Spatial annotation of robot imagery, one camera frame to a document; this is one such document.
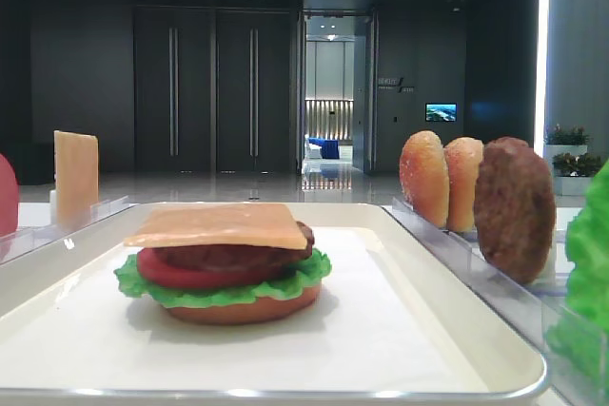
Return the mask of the sesame top bun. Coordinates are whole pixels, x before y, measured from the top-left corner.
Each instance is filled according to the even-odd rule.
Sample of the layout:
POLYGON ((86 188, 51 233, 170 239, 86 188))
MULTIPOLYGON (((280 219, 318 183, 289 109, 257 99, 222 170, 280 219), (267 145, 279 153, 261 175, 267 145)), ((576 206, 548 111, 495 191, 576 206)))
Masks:
POLYGON ((399 161, 405 200, 428 222, 443 228, 449 209, 449 176, 439 136, 430 130, 412 134, 399 161))

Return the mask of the sesame bun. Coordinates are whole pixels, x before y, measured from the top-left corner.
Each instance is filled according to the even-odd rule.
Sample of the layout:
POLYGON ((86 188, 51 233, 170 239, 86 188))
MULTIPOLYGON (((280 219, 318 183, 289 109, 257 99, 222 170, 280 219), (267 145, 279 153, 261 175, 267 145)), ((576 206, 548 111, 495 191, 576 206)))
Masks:
POLYGON ((430 130, 412 134, 399 161, 405 200, 428 222, 443 228, 449 209, 449 176, 439 136, 430 130))
POLYGON ((467 232, 474 226, 473 205, 482 153, 482 141, 471 137, 457 138, 444 148, 450 186, 446 227, 453 232, 467 232))

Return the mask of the cheese slice on burger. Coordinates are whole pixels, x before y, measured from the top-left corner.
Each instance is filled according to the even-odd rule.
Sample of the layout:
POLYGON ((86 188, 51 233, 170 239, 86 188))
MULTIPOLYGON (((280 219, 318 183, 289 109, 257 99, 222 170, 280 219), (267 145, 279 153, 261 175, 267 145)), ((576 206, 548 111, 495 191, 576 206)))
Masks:
POLYGON ((282 203, 229 203, 158 209, 124 245, 247 245, 303 250, 306 237, 282 203))

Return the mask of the red tomato slice on burger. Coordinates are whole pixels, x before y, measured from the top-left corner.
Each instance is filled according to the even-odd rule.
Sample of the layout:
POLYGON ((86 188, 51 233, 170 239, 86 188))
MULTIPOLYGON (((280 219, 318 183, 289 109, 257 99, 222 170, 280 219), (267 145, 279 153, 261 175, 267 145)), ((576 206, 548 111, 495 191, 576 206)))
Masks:
POLYGON ((136 255, 136 267, 145 280, 163 287, 187 290, 211 290, 254 285, 266 280, 279 279, 286 272, 282 266, 234 271, 186 269, 161 261, 151 248, 145 248, 136 255))

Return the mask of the brown meat patty in rack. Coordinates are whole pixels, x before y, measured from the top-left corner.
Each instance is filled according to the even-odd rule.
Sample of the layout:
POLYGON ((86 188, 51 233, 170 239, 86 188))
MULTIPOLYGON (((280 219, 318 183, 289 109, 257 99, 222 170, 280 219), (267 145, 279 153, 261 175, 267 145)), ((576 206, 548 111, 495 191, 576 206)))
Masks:
POLYGON ((534 281, 548 259, 556 224, 548 163, 521 139, 488 143, 473 211, 485 260, 517 283, 534 281))

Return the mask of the upright cheese slice in rack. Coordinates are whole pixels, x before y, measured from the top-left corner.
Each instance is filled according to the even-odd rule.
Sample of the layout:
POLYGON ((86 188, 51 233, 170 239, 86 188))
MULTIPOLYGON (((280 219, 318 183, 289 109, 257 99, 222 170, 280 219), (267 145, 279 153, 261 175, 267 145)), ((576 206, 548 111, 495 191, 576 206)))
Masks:
POLYGON ((96 136, 55 130, 56 220, 72 225, 99 203, 99 145, 96 136))

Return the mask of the red tomato slice in rack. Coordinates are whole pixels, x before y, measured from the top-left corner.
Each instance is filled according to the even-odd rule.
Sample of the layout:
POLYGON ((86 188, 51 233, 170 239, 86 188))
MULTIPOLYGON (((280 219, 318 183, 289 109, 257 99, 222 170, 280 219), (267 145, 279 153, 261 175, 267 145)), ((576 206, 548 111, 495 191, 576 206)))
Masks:
POLYGON ((19 189, 9 161, 0 155, 0 235, 13 233, 18 226, 19 189))

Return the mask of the green lettuce leaf in rack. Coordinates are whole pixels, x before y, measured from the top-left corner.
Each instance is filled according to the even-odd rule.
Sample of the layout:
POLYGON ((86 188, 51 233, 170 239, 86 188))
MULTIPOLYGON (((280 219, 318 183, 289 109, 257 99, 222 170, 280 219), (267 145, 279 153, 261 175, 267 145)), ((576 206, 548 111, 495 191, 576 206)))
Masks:
POLYGON ((564 315, 548 345, 587 377, 608 387, 608 166, 592 179, 585 207, 567 225, 565 251, 574 264, 564 315))

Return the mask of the blue sofa in hallway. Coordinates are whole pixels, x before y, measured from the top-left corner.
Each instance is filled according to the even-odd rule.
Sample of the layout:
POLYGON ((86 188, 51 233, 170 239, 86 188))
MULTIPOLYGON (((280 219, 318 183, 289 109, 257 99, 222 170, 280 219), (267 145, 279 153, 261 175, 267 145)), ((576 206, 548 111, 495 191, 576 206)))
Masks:
POLYGON ((323 159, 338 160, 340 158, 338 140, 309 137, 308 142, 320 148, 323 159))

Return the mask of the white rectangular serving tray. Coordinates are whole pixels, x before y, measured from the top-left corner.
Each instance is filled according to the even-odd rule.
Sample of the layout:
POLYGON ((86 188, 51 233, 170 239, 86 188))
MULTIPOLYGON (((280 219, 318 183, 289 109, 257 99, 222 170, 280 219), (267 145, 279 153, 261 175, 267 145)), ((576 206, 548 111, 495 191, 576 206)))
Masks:
POLYGON ((282 320, 204 326, 118 289, 151 203, 1 268, 5 405, 531 405, 544 356, 386 210, 294 203, 332 262, 282 320))

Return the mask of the potted plants in white planter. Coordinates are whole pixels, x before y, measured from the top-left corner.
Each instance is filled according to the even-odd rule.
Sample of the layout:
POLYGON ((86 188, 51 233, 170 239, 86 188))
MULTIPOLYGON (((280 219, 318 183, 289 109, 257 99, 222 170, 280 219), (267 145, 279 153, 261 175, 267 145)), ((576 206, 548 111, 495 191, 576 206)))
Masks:
POLYGON ((543 158, 554 176, 559 196, 583 196, 593 177, 600 171, 600 156, 588 152, 589 135, 583 126, 549 127, 545 134, 543 158))

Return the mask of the clear acrylic rack right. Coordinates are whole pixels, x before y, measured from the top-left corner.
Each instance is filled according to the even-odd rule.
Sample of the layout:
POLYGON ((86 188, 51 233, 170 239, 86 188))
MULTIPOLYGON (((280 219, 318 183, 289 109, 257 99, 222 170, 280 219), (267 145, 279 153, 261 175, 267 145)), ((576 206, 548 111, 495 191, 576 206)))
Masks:
POLYGON ((476 234, 440 230, 402 198, 391 214, 486 305, 531 342, 550 365, 553 389, 571 405, 608 403, 608 333, 566 306, 567 275, 554 262, 548 276, 518 285, 488 264, 476 234))

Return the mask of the clear acrylic rack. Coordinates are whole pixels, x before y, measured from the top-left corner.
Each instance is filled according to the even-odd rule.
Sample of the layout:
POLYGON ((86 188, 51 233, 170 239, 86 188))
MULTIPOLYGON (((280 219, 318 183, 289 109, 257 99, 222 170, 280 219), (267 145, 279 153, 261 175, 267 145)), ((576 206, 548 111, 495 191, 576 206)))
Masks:
POLYGON ((51 242, 69 239, 78 230, 100 222, 131 206, 128 196, 114 201, 103 201, 93 205, 89 212, 77 222, 68 225, 51 224, 21 228, 16 232, 1 237, 1 263, 16 260, 29 252, 51 242))
POLYGON ((531 342, 550 365, 553 389, 571 405, 608 403, 608 333, 566 306, 567 275, 554 262, 548 276, 518 285, 488 264, 476 234, 440 230, 402 198, 391 214, 486 305, 531 342))

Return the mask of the clear acrylic rack left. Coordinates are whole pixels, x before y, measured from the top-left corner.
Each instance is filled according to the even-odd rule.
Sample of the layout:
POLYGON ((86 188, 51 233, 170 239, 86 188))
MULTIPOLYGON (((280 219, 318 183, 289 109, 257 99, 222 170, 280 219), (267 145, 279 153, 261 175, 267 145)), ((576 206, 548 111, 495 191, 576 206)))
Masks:
POLYGON ((128 196, 114 201, 103 201, 93 205, 89 212, 77 222, 68 225, 51 224, 21 228, 16 232, 1 237, 1 263, 16 260, 29 252, 51 242, 69 239, 78 230, 100 222, 131 206, 128 196))

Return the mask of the wall mounted screen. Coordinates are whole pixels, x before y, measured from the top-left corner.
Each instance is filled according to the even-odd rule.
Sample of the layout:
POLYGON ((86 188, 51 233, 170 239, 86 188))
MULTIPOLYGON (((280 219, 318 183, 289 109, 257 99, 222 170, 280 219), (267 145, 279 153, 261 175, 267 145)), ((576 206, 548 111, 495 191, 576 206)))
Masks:
POLYGON ((455 122, 457 106, 455 104, 426 104, 425 120, 427 122, 455 122))

